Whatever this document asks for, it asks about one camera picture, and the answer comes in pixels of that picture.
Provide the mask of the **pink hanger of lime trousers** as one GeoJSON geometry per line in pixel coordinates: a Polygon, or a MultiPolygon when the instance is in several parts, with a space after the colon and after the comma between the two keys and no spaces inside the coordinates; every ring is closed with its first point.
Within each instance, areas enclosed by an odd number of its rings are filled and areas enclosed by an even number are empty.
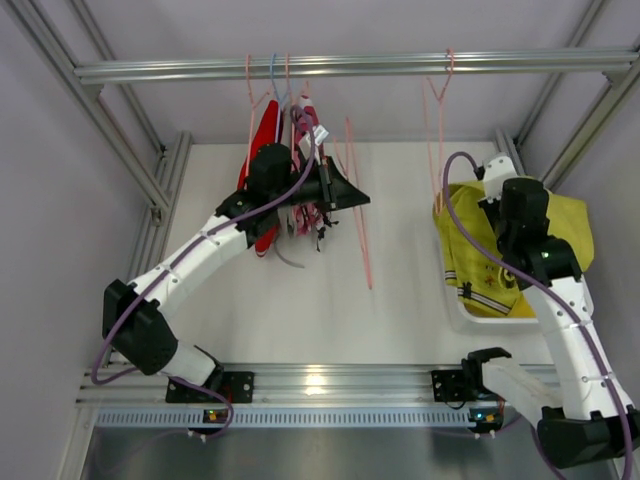
{"type": "MultiPolygon", "coordinates": [[[[342,146],[339,145],[336,137],[332,138],[335,157],[338,161],[339,169],[347,180],[353,180],[356,187],[360,187],[359,162],[354,146],[353,126],[349,117],[344,122],[345,134],[342,146]]],[[[363,269],[366,278],[366,285],[369,290],[374,287],[371,258],[369,253],[368,229],[366,216],[362,206],[353,208],[354,221],[356,225],[359,247],[362,256],[363,269]]]]}

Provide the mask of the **yellow trousers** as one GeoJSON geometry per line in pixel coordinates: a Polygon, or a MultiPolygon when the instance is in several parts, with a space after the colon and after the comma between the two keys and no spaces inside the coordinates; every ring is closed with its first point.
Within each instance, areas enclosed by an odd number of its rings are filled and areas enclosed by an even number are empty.
{"type": "Polygon", "coordinates": [[[534,310],[531,308],[529,303],[527,302],[525,296],[523,294],[516,300],[514,305],[512,306],[508,316],[510,318],[535,318],[536,314],[534,310]]]}

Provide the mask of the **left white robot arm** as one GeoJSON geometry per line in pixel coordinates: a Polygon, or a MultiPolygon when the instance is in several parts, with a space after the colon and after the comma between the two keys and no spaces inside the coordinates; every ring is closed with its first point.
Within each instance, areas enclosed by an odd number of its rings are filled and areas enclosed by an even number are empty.
{"type": "Polygon", "coordinates": [[[197,388],[218,389],[222,365],[203,349],[178,340],[170,326],[178,307],[219,267],[275,227],[279,209],[312,204],[326,214],[369,201],[330,157],[312,153],[295,170],[288,147],[260,147],[244,183],[188,242],[145,274],[107,286],[104,341],[147,376],[162,374],[197,388]]]}

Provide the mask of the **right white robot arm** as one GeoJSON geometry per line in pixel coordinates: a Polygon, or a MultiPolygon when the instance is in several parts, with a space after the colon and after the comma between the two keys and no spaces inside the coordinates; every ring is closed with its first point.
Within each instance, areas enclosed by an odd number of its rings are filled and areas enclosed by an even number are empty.
{"type": "Polygon", "coordinates": [[[594,327],[586,282],[571,245],[549,234],[549,193],[528,177],[484,179],[484,210],[496,235],[494,262],[513,274],[541,328],[559,379],[553,390],[499,348],[473,352],[481,389],[532,426],[556,469],[622,458],[633,471],[639,410],[615,375],[594,327]]]}

